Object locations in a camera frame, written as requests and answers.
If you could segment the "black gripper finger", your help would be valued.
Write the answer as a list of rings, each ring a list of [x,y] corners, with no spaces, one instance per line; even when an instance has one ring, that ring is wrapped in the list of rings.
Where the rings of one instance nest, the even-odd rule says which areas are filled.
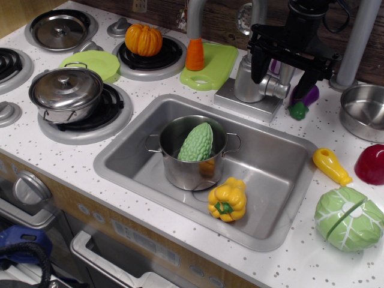
[[[318,81],[323,79],[329,80],[333,73],[334,69],[329,67],[324,69],[312,68],[306,70],[296,86],[294,100],[303,100]]]
[[[271,55],[269,49],[264,44],[254,46],[251,54],[251,78],[255,84],[259,84],[266,76]]]

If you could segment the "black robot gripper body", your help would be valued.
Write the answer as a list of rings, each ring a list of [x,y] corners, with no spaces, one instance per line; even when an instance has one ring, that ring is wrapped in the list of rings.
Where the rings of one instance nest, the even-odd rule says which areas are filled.
[[[334,68],[342,56],[318,36],[329,5],[334,1],[289,1],[283,26],[254,24],[248,48],[264,44],[271,59],[301,70]]]

